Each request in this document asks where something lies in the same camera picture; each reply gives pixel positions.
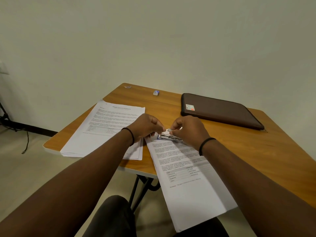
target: document page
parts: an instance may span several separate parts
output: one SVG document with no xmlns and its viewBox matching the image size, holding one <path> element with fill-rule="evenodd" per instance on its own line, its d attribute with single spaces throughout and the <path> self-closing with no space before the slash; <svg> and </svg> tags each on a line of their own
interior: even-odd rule
<svg viewBox="0 0 316 237">
<path fill-rule="evenodd" d="M 118 105 L 100 100 L 60 152 L 63 156 L 84 157 L 143 113 L 144 107 Z M 129 147 L 124 159 L 141 160 L 142 144 L 143 140 Z"/>
<path fill-rule="evenodd" d="M 194 148 L 157 136 L 146 143 L 177 232 L 237 207 L 214 168 Z"/>
</svg>

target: person's left arm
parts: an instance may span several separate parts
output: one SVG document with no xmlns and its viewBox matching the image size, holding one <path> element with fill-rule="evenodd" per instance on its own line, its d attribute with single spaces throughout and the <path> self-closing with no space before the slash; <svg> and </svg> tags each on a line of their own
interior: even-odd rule
<svg viewBox="0 0 316 237">
<path fill-rule="evenodd" d="M 128 128 L 135 142 L 165 131 L 160 121 L 148 114 L 141 115 Z M 123 129 L 61 171 L 0 223 L 0 236 L 74 236 L 131 144 L 131 133 Z"/>
</svg>

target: printed document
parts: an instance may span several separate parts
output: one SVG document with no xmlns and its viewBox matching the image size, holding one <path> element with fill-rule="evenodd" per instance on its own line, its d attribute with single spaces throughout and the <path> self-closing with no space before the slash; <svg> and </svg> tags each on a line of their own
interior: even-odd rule
<svg viewBox="0 0 316 237">
<path fill-rule="evenodd" d="M 157 135 L 146 142 L 177 232 L 237 207 L 214 168 L 194 148 Z"/>
<path fill-rule="evenodd" d="M 118 105 L 100 100 L 60 152 L 63 156 L 84 157 L 143 113 L 144 107 Z M 123 159 L 142 158 L 143 140 L 129 147 Z"/>
</svg>

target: wooden table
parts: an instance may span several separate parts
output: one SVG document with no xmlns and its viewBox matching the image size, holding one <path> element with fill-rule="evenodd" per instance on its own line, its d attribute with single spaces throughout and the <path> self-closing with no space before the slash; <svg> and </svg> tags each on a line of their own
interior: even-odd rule
<svg viewBox="0 0 316 237">
<path fill-rule="evenodd" d="M 123 83 L 103 98 L 106 102 L 146 107 L 146 113 L 156 116 L 165 127 L 170 127 L 180 116 L 181 95 Z M 53 153 L 60 150 L 80 126 L 91 107 L 58 132 L 43 146 Z M 316 162 L 296 144 L 263 111 L 249 109 L 265 126 L 265 131 L 202 120 L 212 137 L 251 166 L 316 207 Z M 119 169 L 142 176 L 157 178 L 153 161 L 144 142 L 143 160 L 122 160 Z"/>
</svg>

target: beige wall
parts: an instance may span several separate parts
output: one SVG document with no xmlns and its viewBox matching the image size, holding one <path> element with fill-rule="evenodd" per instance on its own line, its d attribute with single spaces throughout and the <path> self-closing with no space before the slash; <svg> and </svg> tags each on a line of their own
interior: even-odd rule
<svg viewBox="0 0 316 237">
<path fill-rule="evenodd" d="M 123 82 L 265 111 L 316 158 L 315 0 L 0 0 L 0 98 L 54 131 Z"/>
</svg>

